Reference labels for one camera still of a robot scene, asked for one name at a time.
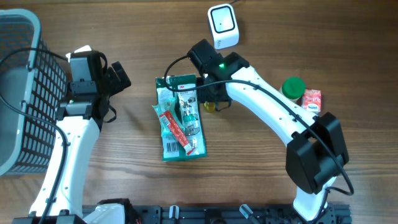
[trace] red and white box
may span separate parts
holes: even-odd
[[[321,112],[321,98],[320,90],[305,90],[301,107],[307,111],[319,113]]]

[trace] green lid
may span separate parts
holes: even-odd
[[[290,77],[282,85],[282,93],[289,99],[300,98],[305,91],[305,83],[299,77]]]

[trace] bottle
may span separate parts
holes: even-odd
[[[290,77],[286,79],[279,91],[281,94],[286,96],[286,98],[295,103],[303,96],[305,91],[305,83],[299,77]]]

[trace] gray basket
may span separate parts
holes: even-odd
[[[48,50],[39,19],[24,9],[0,10],[0,60],[21,47]],[[0,91],[5,99],[53,123],[66,80],[65,71],[54,57],[36,51],[20,52],[0,68]],[[0,103],[0,175],[45,172],[54,142],[52,127],[14,113]]]

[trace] wooden table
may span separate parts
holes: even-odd
[[[208,157],[162,162],[155,77],[192,45],[211,40],[206,13],[221,2],[7,4],[38,15],[50,48],[65,54],[90,44],[120,61],[132,87],[112,97],[118,119],[105,124],[90,158],[84,199],[130,198],[135,205],[291,203],[295,184],[285,147],[252,112],[234,103],[202,110]],[[398,219],[398,5],[392,1],[252,1],[234,5],[241,38],[235,51],[275,88],[291,76],[323,93],[323,111],[340,119],[355,223]],[[171,75],[196,72],[183,61]],[[0,223],[26,216],[42,175],[0,178]],[[342,177],[336,186],[346,189]]]

